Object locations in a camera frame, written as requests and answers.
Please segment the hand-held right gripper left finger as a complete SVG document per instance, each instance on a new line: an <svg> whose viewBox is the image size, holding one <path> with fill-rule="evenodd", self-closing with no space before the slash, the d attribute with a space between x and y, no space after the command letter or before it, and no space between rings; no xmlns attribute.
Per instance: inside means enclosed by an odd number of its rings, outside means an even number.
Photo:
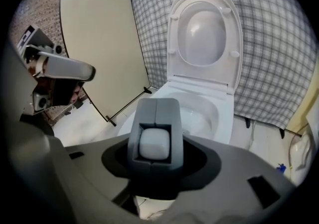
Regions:
<svg viewBox="0 0 319 224"><path fill-rule="evenodd" d="M127 164L129 171L149 171L151 160L141 156L139 152L142 133L149 128L155 127L157 100L142 99L138 102L133 126L127 147Z"/></svg>

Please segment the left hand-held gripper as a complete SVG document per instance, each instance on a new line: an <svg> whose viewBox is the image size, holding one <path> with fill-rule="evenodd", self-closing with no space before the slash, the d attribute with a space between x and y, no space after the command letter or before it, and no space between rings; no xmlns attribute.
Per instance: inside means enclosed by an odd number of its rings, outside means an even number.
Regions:
<svg viewBox="0 0 319 224"><path fill-rule="evenodd" d="M17 44L17 50L36 80L36 86L23 109L25 115L69 105L75 85L93 80L96 73L92 65L62 56L62 47L54 44L36 25L27 28Z"/></svg>

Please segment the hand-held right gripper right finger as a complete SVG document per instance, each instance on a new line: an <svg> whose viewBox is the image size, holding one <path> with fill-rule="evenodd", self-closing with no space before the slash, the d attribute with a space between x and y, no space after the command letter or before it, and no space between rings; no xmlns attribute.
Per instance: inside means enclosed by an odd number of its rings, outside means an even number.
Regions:
<svg viewBox="0 0 319 224"><path fill-rule="evenodd" d="M180 106L176 99L157 99L152 136L152 171L180 171L183 167L183 135Z"/></svg>

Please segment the large white toilet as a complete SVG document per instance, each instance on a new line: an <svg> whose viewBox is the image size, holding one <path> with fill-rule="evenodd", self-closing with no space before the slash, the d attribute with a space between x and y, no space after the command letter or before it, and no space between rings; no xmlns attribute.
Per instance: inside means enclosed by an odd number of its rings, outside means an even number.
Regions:
<svg viewBox="0 0 319 224"><path fill-rule="evenodd" d="M228 144L243 62L232 0L174 0L167 28L167 82L153 98L179 102L182 131Z"/></svg>

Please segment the small white toilet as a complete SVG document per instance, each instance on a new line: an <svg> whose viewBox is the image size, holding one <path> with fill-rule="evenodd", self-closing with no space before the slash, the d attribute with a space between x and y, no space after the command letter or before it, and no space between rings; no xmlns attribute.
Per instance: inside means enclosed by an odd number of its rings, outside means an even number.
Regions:
<svg viewBox="0 0 319 224"><path fill-rule="evenodd" d="M289 146L290 169L299 171L305 169L312 160L312 154L317 150L316 132L313 132L311 123L307 121L301 137L293 137Z"/></svg>

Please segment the person's left hand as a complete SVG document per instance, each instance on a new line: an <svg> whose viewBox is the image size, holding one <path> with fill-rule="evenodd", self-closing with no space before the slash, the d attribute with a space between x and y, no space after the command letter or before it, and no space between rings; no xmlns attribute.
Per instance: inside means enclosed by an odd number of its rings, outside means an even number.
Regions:
<svg viewBox="0 0 319 224"><path fill-rule="evenodd" d="M83 85L84 85L83 82L79 82L75 85L75 87L73 89L72 97L70 99L70 104L74 104L78 100L79 94L83 88Z"/></svg>

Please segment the beige partition panel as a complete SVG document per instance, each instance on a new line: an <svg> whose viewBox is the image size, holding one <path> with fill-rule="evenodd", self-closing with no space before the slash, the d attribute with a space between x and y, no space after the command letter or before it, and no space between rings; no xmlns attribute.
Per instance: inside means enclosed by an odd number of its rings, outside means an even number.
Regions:
<svg viewBox="0 0 319 224"><path fill-rule="evenodd" d="M86 95L113 119L150 86L131 0L60 0L60 21L68 57L96 69Z"/></svg>

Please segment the grey plaid curtain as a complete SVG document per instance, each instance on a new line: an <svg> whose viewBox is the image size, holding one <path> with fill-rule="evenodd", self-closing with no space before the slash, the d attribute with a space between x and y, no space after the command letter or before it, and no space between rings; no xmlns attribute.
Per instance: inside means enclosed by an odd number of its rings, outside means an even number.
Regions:
<svg viewBox="0 0 319 224"><path fill-rule="evenodd" d="M316 67L319 41L297 0L232 0L244 55L235 114L288 128ZM151 86L166 83L166 42L173 0L132 0Z"/></svg>

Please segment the yellow partition panel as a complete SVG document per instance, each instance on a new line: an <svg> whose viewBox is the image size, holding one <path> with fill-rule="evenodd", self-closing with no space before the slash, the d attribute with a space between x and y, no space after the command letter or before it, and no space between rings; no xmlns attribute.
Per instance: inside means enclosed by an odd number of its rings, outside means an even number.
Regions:
<svg viewBox="0 0 319 224"><path fill-rule="evenodd" d="M303 127L307 124L306 115L312 108L318 95L319 65L316 65L307 93L303 98L300 106L297 108L296 112L290 119L288 125L286 126L286 130L289 130L294 133L302 133L304 131Z"/></svg>

